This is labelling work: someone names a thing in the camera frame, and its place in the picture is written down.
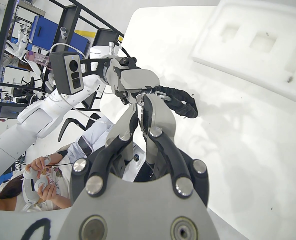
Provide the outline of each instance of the circular hole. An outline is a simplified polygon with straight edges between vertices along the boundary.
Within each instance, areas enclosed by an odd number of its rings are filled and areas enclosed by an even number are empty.
[[[185,229],[180,230],[180,236],[182,237],[182,239],[187,239],[188,234]]]
[[[70,61],[69,68],[71,71],[75,72],[78,69],[78,63],[75,60]]]

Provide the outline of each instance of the metal bolt head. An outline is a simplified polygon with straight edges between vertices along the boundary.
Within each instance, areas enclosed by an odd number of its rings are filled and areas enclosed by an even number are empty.
[[[123,135],[119,135],[119,139],[121,141],[128,141],[130,138],[131,138],[131,134],[129,132],[126,132]]]
[[[88,217],[81,225],[80,240],[105,240],[108,233],[107,222],[99,215]]]
[[[87,161],[85,159],[77,159],[76,162],[73,164],[72,169],[75,172],[81,172],[85,169],[87,165]]]
[[[89,195],[95,195],[101,191],[103,187],[103,179],[100,176],[92,176],[87,182],[85,189]]]
[[[158,136],[161,136],[162,130],[160,127],[154,126],[150,128],[149,133],[153,137],[158,137]]]
[[[139,159],[140,159],[140,157],[139,157],[138,154],[135,154],[135,155],[133,156],[133,160],[134,160],[135,162],[138,162]]]
[[[171,240],[197,240],[198,229],[192,220],[181,216],[173,221],[170,236]]]
[[[203,174],[207,171],[206,164],[199,159],[195,159],[192,164],[198,174]]]
[[[193,184],[187,177],[180,177],[176,180],[176,190],[182,196],[190,196],[193,192]]]

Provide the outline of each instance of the white table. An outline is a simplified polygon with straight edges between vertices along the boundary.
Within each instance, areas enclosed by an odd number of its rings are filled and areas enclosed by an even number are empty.
[[[296,103],[191,60],[214,9],[141,8],[122,45],[161,85],[194,94],[199,116],[175,115],[175,144],[207,164],[209,208],[250,240],[296,239]],[[104,95],[100,109],[116,122],[126,107]],[[138,130],[134,141],[144,149]]]

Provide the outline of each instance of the white t-shirt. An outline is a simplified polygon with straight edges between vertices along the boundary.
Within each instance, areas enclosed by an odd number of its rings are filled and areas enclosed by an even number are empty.
[[[67,164],[69,163],[69,158],[65,156],[57,165],[60,164]],[[50,184],[55,183],[57,188],[60,188],[60,195],[66,198],[70,198],[70,175],[71,175],[71,165],[65,165],[65,166],[53,166],[53,167],[46,167],[42,172],[42,174],[45,174],[49,180]],[[16,173],[15,176],[13,176],[11,179],[21,175],[23,173],[23,170]],[[17,196],[17,203],[15,207],[15,212],[19,212],[23,209],[23,207],[26,205],[26,202],[23,199],[22,193],[20,193]],[[52,203],[51,200],[43,201],[40,199],[38,203],[36,203],[34,206],[30,207],[28,212],[40,212],[45,210],[53,210],[53,209],[59,209],[56,205]]]

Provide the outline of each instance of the girl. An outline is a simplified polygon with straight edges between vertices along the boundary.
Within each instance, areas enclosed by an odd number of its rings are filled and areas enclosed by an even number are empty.
[[[39,157],[31,164],[26,165],[25,169],[32,167],[38,171],[37,177],[45,175],[48,180],[48,185],[42,192],[42,186],[38,190],[40,197],[39,201],[30,209],[33,211],[45,211],[53,209],[65,209],[71,207],[69,187],[70,187],[70,174],[71,165],[69,164],[68,157],[65,157],[66,151],[61,151],[50,155],[51,162],[45,166],[45,158]],[[20,171],[13,177],[0,191],[0,210],[1,211],[15,211],[19,212],[26,205],[22,195],[22,173]],[[56,194],[57,188],[60,189],[60,195]]]

